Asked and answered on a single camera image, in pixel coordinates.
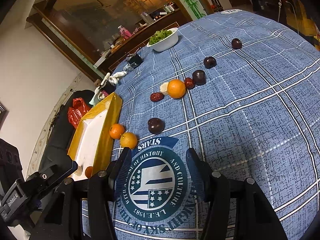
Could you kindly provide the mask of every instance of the tablecloth label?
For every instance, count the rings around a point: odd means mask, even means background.
[[[182,225],[194,211],[195,192],[191,188],[186,194],[186,166],[173,150],[177,141],[173,137],[153,138],[132,151],[122,198],[116,205],[124,221],[137,231],[141,231],[143,221],[159,221],[159,225],[144,227],[146,233],[164,233],[164,228]]]

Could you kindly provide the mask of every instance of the cable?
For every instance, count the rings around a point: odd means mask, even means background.
[[[281,10],[281,5],[282,5],[282,3],[281,3],[281,0],[279,0],[279,13],[278,13],[278,22],[279,22],[279,19],[280,19],[280,10]]]
[[[298,20],[297,20],[296,11],[295,11],[294,6],[292,5],[292,3],[290,3],[290,4],[291,4],[291,6],[292,6],[293,13],[294,13],[294,16],[295,16],[295,18],[296,18],[297,31],[298,31],[298,34],[299,34],[299,26],[298,26]]]

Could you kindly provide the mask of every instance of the wooden cabinet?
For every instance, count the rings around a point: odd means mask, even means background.
[[[188,20],[179,9],[163,16],[125,41],[116,51],[109,55],[98,69],[103,73],[113,71],[126,58],[127,54],[134,53],[137,48],[146,46],[150,37],[156,31],[179,27],[187,22]]]

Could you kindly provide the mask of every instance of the pink bottle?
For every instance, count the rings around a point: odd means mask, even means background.
[[[121,25],[118,27],[120,34],[122,37],[124,37],[126,40],[129,39],[132,34],[124,27],[122,27]]]

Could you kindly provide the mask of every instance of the red plastic bag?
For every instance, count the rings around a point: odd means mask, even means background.
[[[68,109],[68,120],[77,129],[81,118],[90,110],[90,107],[86,105],[82,98],[74,98],[72,105],[73,108],[69,107]]]

